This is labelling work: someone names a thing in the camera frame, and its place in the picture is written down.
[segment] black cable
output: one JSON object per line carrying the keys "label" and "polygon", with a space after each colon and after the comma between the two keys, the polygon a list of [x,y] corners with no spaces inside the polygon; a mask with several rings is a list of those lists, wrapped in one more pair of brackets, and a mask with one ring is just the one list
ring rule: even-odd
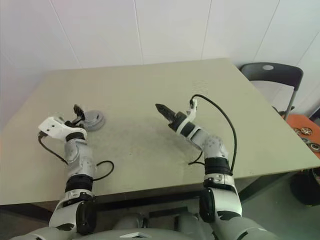
{"label": "black cable", "polygon": [[[38,142],[40,143],[40,145],[45,149],[47,150],[49,153],[55,155],[58,159],[60,159],[64,164],[68,165],[67,161],[64,160],[64,158],[62,156],[60,156],[59,154],[55,153],[54,151],[52,151],[51,149],[49,149],[43,142],[42,142],[42,138],[43,137],[46,137],[47,134],[45,134],[44,132],[40,132],[39,135],[38,135]],[[110,163],[112,165],[112,168],[111,170],[104,176],[101,176],[101,177],[98,177],[96,179],[93,179],[93,181],[99,181],[101,179],[104,179],[106,177],[108,177],[115,169],[115,164],[112,162],[112,161],[101,161],[99,162],[96,166],[98,167],[99,165],[101,164],[104,164],[104,163]]]}
{"label": "black cable", "polygon": [[211,103],[213,106],[215,106],[219,111],[220,113],[222,113],[222,115],[225,117],[225,119],[227,120],[227,122],[229,123],[231,129],[232,129],[232,133],[233,133],[233,138],[234,138],[234,149],[233,149],[233,157],[232,157],[232,164],[231,164],[231,173],[233,172],[234,170],[234,167],[235,167],[235,163],[236,163],[236,155],[237,155],[237,147],[238,147],[238,143],[237,143],[237,135],[236,135],[236,130],[234,128],[234,125],[232,124],[231,120],[229,119],[229,117],[227,116],[227,114],[222,110],[221,107],[219,107],[216,103],[214,103],[212,100],[210,100],[209,98],[207,98],[206,96],[203,96],[201,94],[195,94],[191,97],[190,99],[190,104],[192,105],[193,104],[193,99],[195,97],[199,97],[199,98],[202,98],[204,100],[206,100],[207,102]]}
{"label": "black cable", "polygon": [[201,156],[202,156],[202,151],[200,152],[200,155],[196,158],[196,160],[194,160],[194,161],[191,161],[191,162],[189,162],[188,163],[188,165],[190,166],[190,165],[192,165],[192,164],[201,164],[201,165],[205,165],[203,162],[199,162],[198,160],[201,158]]}
{"label": "black cable", "polygon": [[99,162],[96,166],[98,167],[99,165],[104,164],[104,163],[110,163],[110,164],[112,165],[111,170],[110,170],[106,175],[93,179],[93,181],[99,181],[99,180],[101,180],[101,179],[104,179],[104,178],[108,177],[108,176],[114,171],[114,169],[115,169],[115,164],[114,164],[112,161],[108,161],[108,160],[106,160],[106,161],[101,161],[101,162]]}
{"label": "black cable", "polygon": [[60,155],[58,155],[57,153],[55,153],[54,151],[52,151],[51,149],[47,148],[47,146],[42,142],[42,138],[43,138],[43,135],[39,135],[38,136],[38,142],[40,143],[40,145],[45,149],[47,150],[49,153],[55,155],[58,159],[60,159],[64,164],[68,165],[67,161],[64,160],[64,158]]}

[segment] tabletop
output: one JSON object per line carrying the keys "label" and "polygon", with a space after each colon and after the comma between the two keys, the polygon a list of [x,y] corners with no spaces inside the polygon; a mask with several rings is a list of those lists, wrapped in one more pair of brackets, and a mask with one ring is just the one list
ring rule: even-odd
{"label": "tabletop", "polygon": [[[88,134],[94,161],[111,160],[114,172],[93,185],[100,195],[201,183],[203,166],[188,166],[199,151],[176,135],[156,103],[185,112],[193,94],[216,102],[238,138],[235,178],[317,167],[319,159],[228,59],[49,72],[2,132],[0,204],[58,200],[67,170],[37,139],[49,116],[74,118],[73,106],[100,110],[102,129]],[[223,139],[233,156],[233,135],[212,105],[199,99],[194,121]],[[64,143],[44,140],[59,154]],[[98,167],[97,176],[110,166]]]}

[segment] chair leg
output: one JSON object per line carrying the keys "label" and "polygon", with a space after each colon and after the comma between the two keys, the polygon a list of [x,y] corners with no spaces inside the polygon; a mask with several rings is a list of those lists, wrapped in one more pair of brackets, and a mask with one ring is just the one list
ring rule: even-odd
{"label": "chair leg", "polygon": [[294,100],[295,100],[295,97],[296,97],[296,94],[297,94],[297,91],[294,90],[293,93],[292,93],[292,96],[290,98],[290,102],[289,102],[289,105],[285,111],[285,115],[284,115],[284,120],[287,121],[288,119],[288,116],[289,116],[289,113],[291,111],[291,107],[292,107],[292,104],[294,103]]}

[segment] black joint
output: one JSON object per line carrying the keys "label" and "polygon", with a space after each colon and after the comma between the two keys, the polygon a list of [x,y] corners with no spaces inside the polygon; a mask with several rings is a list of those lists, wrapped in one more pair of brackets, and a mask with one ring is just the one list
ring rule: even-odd
{"label": "black joint", "polygon": [[55,227],[56,229],[60,230],[60,231],[71,231],[73,228],[75,227],[74,224],[72,223],[64,223],[62,225],[59,225],[57,227]]}
{"label": "black joint", "polygon": [[65,140],[68,142],[72,139],[82,139],[82,140],[85,140],[85,136],[82,132],[73,132],[73,133],[70,133],[69,135],[67,135],[65,137]]}
{"label": "black joint", "polygon": [[209,157],[204,160],[205,174],[228,174],[232,176],[228,160],[224,157]]}
{"label": "black joint", "polygon": [[72,204],[76,204],[78,202],[81,202],[81,201],[93,201],[93,197],[89,194],[87,194],[86,192],[80,192],[80,196],[77,197],[77,198],[73,198],[69,201],[66,201],[63,203],[63,207],[66,207],[66,206],[69,206],[69,205],[72,205]]}
{"label": "black joint", "polygon": [[230,219],[233,219],[235,217],[241,217],[241,215],[234,211],[218,211],[217,212],[220,220],[226,220],[229,221]]}
{"label": "black joint", "polygon": [[97,224],[97,211],[92,201],[84,201],[79,204],[76,214],[76,231],[81,235],[92,233]]}
{"label": "black joint", "polygon": [[76,114],[77,117],[80,117],[80,119],[82,121],[86,120],[86,116],[85,116],[84,111],[77,104],[75,104],[73,106],[73,111],[74,111],[74,113]]}
{"label": "black joint", "polygon": [[230,185],[223,184],[223,183],[215,183],[212,178],[205,179],[203,181],[203,186],[205,188],[223,189],[223,190],[234,192],[236,194],[236,190],[234,187],[232,187]]}
{"label": "black joint", "polygon": [[181,134],[185,137],[188,137],[188,135],[192,132],[192,130],[195,128],[195,125],[191,122],[188,122],[181,130]]}
{"label": "black joint", "polygon": [[68,127],[70,127],[70,128],[75,128],[75,127],[76,127],[76,125],[74,125],[74,124],[73,124],[72,122],[70,122],[70,121],[65,121],[64,125],[66,125],[66,126],[68,126]]}
{"label": "black joint", "polygon": [[175,115],[175,119],[173,122],[171,122],[168,126],[173,130],[173,131],[177,131],[180,124],[182,124],[182,122],[187,118],[187,116],[185,114],[183,114],[182,112],[178,112]]}
{"label": "black joint", "polygon": [[199,214],[206,223],[213,223],[215,221],[215,198],[210,188],[201,191]]}
{"label": "black joint", "polygon": [[94,183],[93,178],[88,175],[85,175],[85,174],[74,175],[74,176],[71,176],[66,182],[64,192],[66,193],[76,189],[85,189],[85,190],[91,191],[93,183]]}

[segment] orange object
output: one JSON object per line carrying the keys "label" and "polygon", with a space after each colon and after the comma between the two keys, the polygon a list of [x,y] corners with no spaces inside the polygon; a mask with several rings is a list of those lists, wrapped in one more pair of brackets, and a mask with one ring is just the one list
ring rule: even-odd
{"label": "orange object", "polygon": [[[310,142],[316,143],[320,145],[320,126],[315,124],[305,115],[300,114],[290,114],[286,122],[292,128],[302,129],[302,128],[309,128],[312,130],[311,135],[303,135],[302,133],[299,134],[301,138],[307,138]],[[320,159],[320,152],[313,152],[319,159]]]}

